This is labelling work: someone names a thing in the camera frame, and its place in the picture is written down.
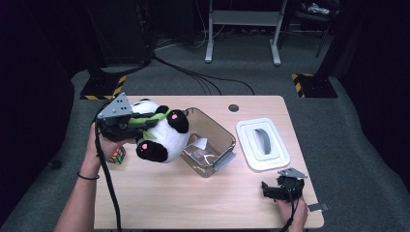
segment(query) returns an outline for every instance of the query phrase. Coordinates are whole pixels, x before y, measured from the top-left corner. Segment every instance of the human arm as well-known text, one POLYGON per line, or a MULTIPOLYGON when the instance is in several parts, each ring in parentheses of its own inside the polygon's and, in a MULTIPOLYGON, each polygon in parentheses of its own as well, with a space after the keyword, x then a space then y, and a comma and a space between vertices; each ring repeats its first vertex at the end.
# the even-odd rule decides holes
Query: human arm
MULTIPOLYGON (((95 139, 95 124, 93 124, 90 129, 84 161, 79 170, 79 175, 83 177, 96 178, 101 167, 100 159, 97 157, 95 139)), ((128 141, 114 143, 100 135, 105 159, 109 159, 126 142, 128 141)), ((93 231, 96 192, 97 180, 78 178, 54 231, 93 231)))
MULTIPOLYGON (((277 202, 282 220, 286 223, 292 215, 292 204, 283 200, 277 200, 277 202)), ((298 205, 298 208, 296 209, 292 224, 289 226, 288 231, 302 232, 304 231, 304 226, 308 219, 308 204, 303 196, 295 200, 293 203, 295 207, 298 205)))

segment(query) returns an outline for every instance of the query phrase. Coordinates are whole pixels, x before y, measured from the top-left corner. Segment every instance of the small cube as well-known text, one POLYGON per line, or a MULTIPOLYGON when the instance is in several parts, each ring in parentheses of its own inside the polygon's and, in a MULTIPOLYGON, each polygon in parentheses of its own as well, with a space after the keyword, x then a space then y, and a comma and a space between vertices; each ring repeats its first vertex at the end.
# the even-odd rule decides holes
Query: small cube
POLYGON ((119 149, 117 149, 117 151, 115 151, 114 155, 108 161, 112 163, 121 164, 124 160, 124 156, 126 155, 126 153, 127 152, 124 149, 124 147, 121 146, 119 149))

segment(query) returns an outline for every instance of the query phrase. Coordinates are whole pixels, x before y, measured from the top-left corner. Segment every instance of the green ribbon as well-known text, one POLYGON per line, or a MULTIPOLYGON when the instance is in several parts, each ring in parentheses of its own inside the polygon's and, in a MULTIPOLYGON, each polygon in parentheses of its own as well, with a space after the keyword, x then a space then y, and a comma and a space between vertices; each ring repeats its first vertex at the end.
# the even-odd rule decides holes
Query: green ribbon
MULTIPOLYGON (((143 126, 145 126, 145 124, 149 121, 153 121, 153 120, 163 120, 166 118, 166 116, 171 112, 171 109, 168 109, 165 113, 158 113, 153 115, 152 117, 149 118, 130 118, 129 120, 129 127, 130 128, 141 128, 143 126)), ((156 139, 156 137, 151 133, 148 132, 147 130, 145 130, 142 133, 142 137, 147 140, 149 138, 152 139, 156 139)))

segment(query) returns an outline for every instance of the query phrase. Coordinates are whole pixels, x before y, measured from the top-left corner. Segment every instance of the cable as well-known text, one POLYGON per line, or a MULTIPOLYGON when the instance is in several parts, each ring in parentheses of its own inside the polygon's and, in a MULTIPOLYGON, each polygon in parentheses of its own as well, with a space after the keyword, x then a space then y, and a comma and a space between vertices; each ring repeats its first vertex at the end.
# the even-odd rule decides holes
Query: cable
POLYGON ((204 23, 204 20, 203 20, 203 18, 202 18, 201 12, 199 11, 198 0, 196 0, 195 3, 196 3, 196 9, 198 10, 199 18, 201 19, 202 28, 204 29, 204 39, 202 40, 202 43, 201 43, 200 45, 198 45, 198 46, 190 46, 190 48, 193 48, 193 49, 199 48, 200 46, 202 46, 203 44, 205 44, 205 42, 207 41, 207 40, 206 40, 206 34, 207 34, 207 33, 206 33, 205 23, 204 23))
POLYGON ((206 91, 205 91, 205 87, 208 89, 209 95, 212 95, 211 89, 209 88, 208 85, 206 85, 206 83, 204 82, 203 79, 198 78, 198 77, 196 77, 196 76, 193 76, 192 78, 194 78, 194 79, 199 83, 199 85, 200 85, 201 88, 202 88, 202 91, 204 92, 204 95, 207 95, 207 93, 206 93, 206 91))
MULTIPOLYGON (((243 33, 243 34, 241 34, 241 35, 231 35, 230 33, 228 33, 229 36, 227 36, 227 35, 226 35, 227 33, 225 33, 225 32, 223 32, 221 35, 219 35, 219 34, 220 34, 220 32, 218 32, 218 33, 214 36, 214 41, 215 41, 215 42, 222 42, 222 41, 225 41, 226 39, 246 37, 246 36, 252 37, 252 36, 256 36, 256 35, 257 35, 257 33, 253 33, 253 31, 250 31, 250 32, 248 32, 248 33, 243 33)), ((167 42, 167 43, 165 43, 165 42, 159 42, 159 43, 157 43, 157 44, 156 44, 156 48, 154 49, 154 51, 158 51, 158 50, 162 50, 162 49, 165 49, 165 48, 169 48, 169 47, 171 47, 171 46, 185 45, 185 44, 187 44, 187 42, 180 42, 180 43, 178 43, 178 40, 176 40, 176 39, 168 39, 166 42, 167 42)), ((208 40, 206 39, 205 41, 201 40, 201 41, 197 41, 197 42, 193 42, 193 43, 194 43, 194 44, 203 44, 203 42, 208 42, 208 40)))
MULTIPOLYGON (((229 3, 228 11, 230 11, 230 10, 232 9, 232 3, 233 3, 233 0, 231 0, 230 3, 229 3)), ((220 28, 220 30, 217 32, 217 34, 215 34, 215 36, 213 37, 213 39, 216 38, 217 35, 220 34, 220 32, 223 30, 224 27, 225 27, 225 25, 223 24, 222 27, 220 28)))
POLYGON ((185 70, 185 69, 183 69, 183 68, 181 68, 181 67, 172 65, 172 64, 170 64, 170 63, 168 63, 168 62, 162 60, 162 59, 159 58, 156 54, 153 55, 153 59, 156 60, 156 61, 158 61, 158 62, 160 62, 160 63, 162 63, 162 64, 164 64, 164 65, 167 65, 167 66, 171 67, 172 69, 175 69, 175 70, 177 70, 177 71, 179 71, 179 72, 185 73, 185 74, 191 76, 192 78, 195 78, 195 79, 199 78, 199 79, 201 79, 201 81, 203 80, 203 81, 206 81, 206 82, 210 83, 211 85, 213 85, 213 86, 218 90, 218 92, 219 92, 220 95, 222 95, 222 93, 221 93, 221 91, 220 91, 220 88, 218 88, 217 85, 215 85, 213 82, 211 82, 210 80, 208 80, 208 79, 206 79, 206 78, 211 78, 211 79, 216 79, 216 80, 221 80, 221 81, 232 81, 232 82, 237 82, 237 83, 244 84, 244 85, 246 85, 246 86, 251 90, 252 94, 255 95, 253 89, 252 89, 246 82, 244 82, 244 81, 218 78, 218 77, 214 77, 214 76, 210 76, 210 75, 206 75, 206 74, 201 74, 201 73, 198 73, 198 72, 193 72, 193 71, 185 70))
POLYGON ((171 43, 172 41, 174 41, 174 39, 158 39, 156 47, 163 48, 165 46, 177 44, 177 43, 171 43))
MULTIPOLYGON (((105 107, 107 106, 109 103, 109 101, 105 104, 103 104, 99 110, 99 112, 105 107)), ((109 173, 108 170, 108 166, 106 165, 106 161, 105 161, 105 157, 103 154, 103 149, 101 147, 101 143, 100 143, 100 131, 99 131, 99 124, 100 124, 100 120, 97 118, 97 115, 94 119, 94 121, 96 122, 95 125, 95 136, 96 136, 96 148, 97 148, 97 157, 99 157, 100 162, 102 164, 102 170, 103 173, 105 175, 105 179, 106 179, 106 184, 108 186, 108 190, 109 190, 109 194, 111 195, 111 199, 112 199, 112 204, 114 205, 114 209, 115 209, 115 216, 117 218, 117 231, 121 232, 122 228, 121 228, 121 212, 120 212, 120 206, 118 204, 118 200, 117 200, 117 196, 115 195, 115 190, 114 190, 114 186, 112 185, 112 179, 111 179, 111 174, 109 173)))
POLYGON ((283 226, 283 228, 280 230, 280 232, 286 232, 287 229, 289 228, 289 226, 292 224, 293 217, 295 216, 296 210, 298 209, 298 205, 299 205, 299 198, 298 198, 298 201, 297 201, 296 207, 295 207, 295 203, 293 202, 292 193, 290 192, 289 188, 286 186, 286 183, 283 183, 283 184, 284 184, 284 187, 286 188, 286 190, 289 194, 290 204, 292 206, 292 214, 290 215, 289 220, 286 222, 286 224, 283 226))

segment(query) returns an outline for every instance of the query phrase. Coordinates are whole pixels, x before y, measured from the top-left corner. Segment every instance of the stuffed panda toy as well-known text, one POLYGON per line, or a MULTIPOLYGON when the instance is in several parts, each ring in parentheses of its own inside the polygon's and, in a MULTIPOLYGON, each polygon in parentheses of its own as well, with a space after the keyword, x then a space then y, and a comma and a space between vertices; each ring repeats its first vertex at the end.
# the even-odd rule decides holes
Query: stuffed panda toy
POLYGON ((190 138, 189 122, 182 110, 169 109, 148 99, 132 103, 132 112, 154 113, 157 124, 135 139, 136 154, 156 162, 171 162, 182 154, 190 138))

